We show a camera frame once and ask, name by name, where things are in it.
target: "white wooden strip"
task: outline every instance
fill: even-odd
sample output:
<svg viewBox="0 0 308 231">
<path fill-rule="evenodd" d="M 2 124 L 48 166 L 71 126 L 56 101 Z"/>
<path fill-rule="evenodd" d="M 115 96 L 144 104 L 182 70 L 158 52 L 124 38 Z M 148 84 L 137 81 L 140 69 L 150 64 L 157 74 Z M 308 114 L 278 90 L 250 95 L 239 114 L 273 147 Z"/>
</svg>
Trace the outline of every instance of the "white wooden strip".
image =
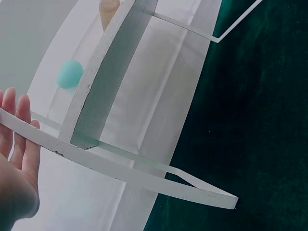
<svg viewBox="0 0 308 231">
<path fill-rule="evenodd" d="M 187 29 L 195 34 L 198 34 L 206 39 L 209 39 L 215 43 L 219 43 L 221 42 L 244 18 L 246 18 L 250 13 L 251 11 L 257 7 L 263 0 L 256 0 L 219 38 L 217 37 L 214 37 L 202 30 L 199 30 L 193 26 L 190 26 L 190 25 L 186 25 L 184 23 L 181 23 L 179 22 L 178 20 L 175 20 L 173 18 L 169 18 L 167 16 L 164 16 L 162 14 L 159 14 L 159 13 L 154 13 L 153 16 L 156 17 L 156 18 L 159 18 L 159 19 L 162 19 L 164 21 L 167 21 L 167 22 L 170 22 L 174 25 L 177 25 L 177 26 L 180 26 L 184 29 Z"/>
<path fill-rule="evenodd" d="M 58 124 L 57 122 L 55 121 L 52 121 L 51 119 L 48 119 L 40 114 L 37 114 L 35 112 L 31 112 L 31 117 L 33 119 L 36 119 L 38 120 L 39 122 L 43 123 L 43 124 L 46 124 L 47 126 L 51 127 L 51 128 L 54 128 L 58 131 L 60 131 L 61 129 L 61 124 Z"/>
<path fill-rule="evenodd" d="M 125 0 L 103 34 L 75 91 L 59 138 L 96 146 L 157 0 Z"/>
<path fill-rule="evenodd" d="M 60 156 L 139 188 L 145 188 L 191 202 L 227 209 L 234 209 L 238 200 L 235 196 L 194 188 L 117 164 L 99 155 L 63 142 L 16 118 L 3 109 L 0 109 L 0 123 Z"/>
</svg>

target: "dark green cloth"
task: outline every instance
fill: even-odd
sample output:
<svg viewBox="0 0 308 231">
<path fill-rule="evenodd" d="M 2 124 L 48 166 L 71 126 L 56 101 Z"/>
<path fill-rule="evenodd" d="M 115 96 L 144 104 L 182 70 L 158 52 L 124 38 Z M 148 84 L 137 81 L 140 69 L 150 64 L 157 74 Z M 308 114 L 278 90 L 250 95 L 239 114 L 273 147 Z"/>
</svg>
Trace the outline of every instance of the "dark green cloth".
<svg viewBox="0 0 308 231">
<path fill-rule="evenodd" d="M 223 0 L 215 35 L 253 2 Z M 146 231 L 308 230 L 307 68 L 307 0 L 264 0 L 211 43 L 171 165 L 238 205 L 159 195 Z"/>
</svg>

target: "white support bar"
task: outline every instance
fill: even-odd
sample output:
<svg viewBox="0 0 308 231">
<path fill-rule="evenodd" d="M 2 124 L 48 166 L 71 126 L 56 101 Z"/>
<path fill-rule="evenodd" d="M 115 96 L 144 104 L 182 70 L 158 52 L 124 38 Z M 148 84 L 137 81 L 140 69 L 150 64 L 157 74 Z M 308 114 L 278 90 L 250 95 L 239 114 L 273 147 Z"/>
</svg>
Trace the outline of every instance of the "white support bar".
<svg viewBox="0 0 308 231">
<path fill-rule="evenodd" d="M 142 160 L 143 162 L 147 162 L 148 165 L 157 169 L 168 170 L 168 172 L 176 173 L 184 179 L 189 180 L 188 182 L 192 182 L 194 185 L 198 186 L 198 188 L 173 182 L 167 179 L 162 179 L 110 161 L 97 154 L 88 152 L 74 145 L 61 141 L 56 137 L 35 128 L 25 121 L 16 118 L 14 115 L 11 115 L 1 108 L 0 123 L 25 137 L 26 139 L 37 143 L 38 145 L 52 152 L 55 152 L 60 156 L 63 156 L 75 163 L 93 169 L 109 177 L 125 181 L 138 188 L 145 188 L 150 191 L 175 198 L 226 209 L 234 209 L 238 200 L 238 197 L 231 195 L 223 190 L 219 190 L 214 186 L 211 186 L 173 167 L 166 168 L 166 166 L 156 162 L 153 163 L 148 160 Z"/>
<path fill-rule="evenodd" d="M 60 131 L 60 129 L 61 129 L 61 126 L 62 126 L 61 124 L 58 124 L 57 122 L 52 121 L 51 119 L 48 119 L 48 118 L 46 118 L 46 117 L 44 117 L 40 114 L 37 114 L 37 113 L 31 111 L 31 117 L 33 119 L 38 120 L 39 122 L 41 122 L 43 124 L 46 124 L 47 126 L 53 128 L 53 129 L 58 130 L 58 131 Z"/>
<path fill-rule="evenodd" d="M 172 23 L 174 25 L 180 26 L 184 29 L 187 29 L 195 34 L 198 34 L 206 39 L 209 39 L 215 43 L 219 43 L 221 42 L 244 18 L 246 18 L 247 15 L 249 15 L 251 13 L 251 11 L 257 7 L 263 0 L 256 0 L 219 38 L 214 37 L 202 30 L 199 30 L 193 26 L 184 24 L 179 22 L 178 20 L 175 20 L 173 18 L 169 18 L 167 16 L 164 16 L 162 14 L 159 13 L 154 13 L 153 16 L 159 19 L 162 19 L 164 21 L 167 21 L 169 23 Z"/>
</svg>

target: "curved white rail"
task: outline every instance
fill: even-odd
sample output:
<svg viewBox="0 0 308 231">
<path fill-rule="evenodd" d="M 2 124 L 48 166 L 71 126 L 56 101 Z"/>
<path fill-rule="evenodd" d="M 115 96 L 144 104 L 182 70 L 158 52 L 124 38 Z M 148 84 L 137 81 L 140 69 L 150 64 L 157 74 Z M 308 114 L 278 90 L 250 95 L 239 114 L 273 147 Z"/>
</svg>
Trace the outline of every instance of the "curved white rail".
<svg viewBox="0 0 308 231">
<path fill-rule="evenodd" d="M 28 140 L 37 143 L 60 156 L 107 176 L 135 185 L 139 188 L 145 188 L 156 193 L 165 194 L 191 202 L 227 209 L 234 209 L 238 200 L 238 197 L 209 185 L 208 183 L 199 180 L 179 169 L 167 167 L 154 161 L 143 159 L 142 157 L 142 159 L 140 159 L 139 156 L 135 159 L 139 161 L 141 160 L 147 165 L 157 169 L 176 174 L 190 184 L 197 186 L 197 188 L 167 179 L 162 179 L 115 163 L 97 154 L 93 154 L 61 141 L 56 137 L 35 128 L 25 121 L 16 118 L 14 115 L 11 115 L 3 109 L 0 109 L 0 123 L 14 130 Z"/>
</svg>

